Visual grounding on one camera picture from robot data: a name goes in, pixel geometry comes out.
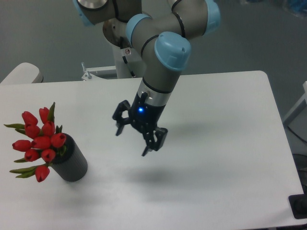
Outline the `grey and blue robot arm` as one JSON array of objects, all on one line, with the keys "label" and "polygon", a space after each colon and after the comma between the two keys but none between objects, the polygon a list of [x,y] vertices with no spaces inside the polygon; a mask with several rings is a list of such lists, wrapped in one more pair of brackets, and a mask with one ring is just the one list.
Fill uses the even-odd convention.
[{"label": "grey and blue robot arm", "polygon": [[154,19],[142,12],[139,0],[74,1],[85,25],[114,20],[112,34],[119,44],[134,49],[145,63],[133,103],[122,101],[113,114],[117,134],[128,124],[142,133],[144,154],[164,144],[168,130],[157,122],[187,66],[190,40],[213,32],[221,22],[219,7],[213,0],[171,0],[169,5],[169,15]]}]

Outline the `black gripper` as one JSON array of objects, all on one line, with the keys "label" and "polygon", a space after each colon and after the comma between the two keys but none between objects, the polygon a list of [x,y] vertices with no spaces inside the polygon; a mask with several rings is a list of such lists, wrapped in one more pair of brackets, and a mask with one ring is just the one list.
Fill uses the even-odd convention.
[{"label": "black gripper", "polygon": [[[142,156],[146,156],[148,152],[158,151],[164,144],[168,130],[157,125],[158,120],[165,108],[164,106],[149,105],[141,100],[136,94],[132,106],[127,100],[120,102],[115,109],[112,119],[116,121],[116,136],[119,136],[125,125],[131,123],[132,127],[143,134],[146,147]],[[124,118],[123,112],[129,111],[129,116]]]}]

